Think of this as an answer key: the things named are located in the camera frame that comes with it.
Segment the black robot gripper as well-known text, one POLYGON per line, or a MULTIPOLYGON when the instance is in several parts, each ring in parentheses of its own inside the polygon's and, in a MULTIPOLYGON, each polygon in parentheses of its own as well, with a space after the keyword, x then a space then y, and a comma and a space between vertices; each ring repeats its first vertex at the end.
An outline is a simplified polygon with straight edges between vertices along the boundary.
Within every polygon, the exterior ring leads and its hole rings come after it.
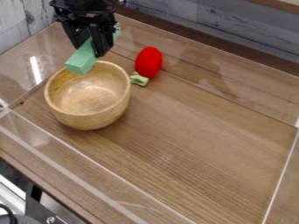
POLYGON ((113 33, 118 29, 114 19, 117 0, 50 0, 70 43, 78 49, 89 36, 96 57, 102 57, 113 46, 113 33))

